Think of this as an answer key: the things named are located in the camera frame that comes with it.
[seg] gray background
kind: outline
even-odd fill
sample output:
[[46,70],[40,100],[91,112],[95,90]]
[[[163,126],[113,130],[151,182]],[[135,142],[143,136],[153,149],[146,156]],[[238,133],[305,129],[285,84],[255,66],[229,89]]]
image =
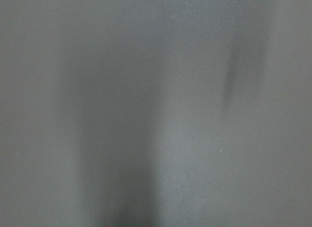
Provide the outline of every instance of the gray background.
[[312,0],[0,0],[0,225],[309,227]]

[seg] gray surface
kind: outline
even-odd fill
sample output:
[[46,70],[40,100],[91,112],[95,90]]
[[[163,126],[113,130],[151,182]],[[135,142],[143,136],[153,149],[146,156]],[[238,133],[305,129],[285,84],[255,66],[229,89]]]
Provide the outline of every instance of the gray surface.
[[309,227],[312,0],[1,0],[0,225]]

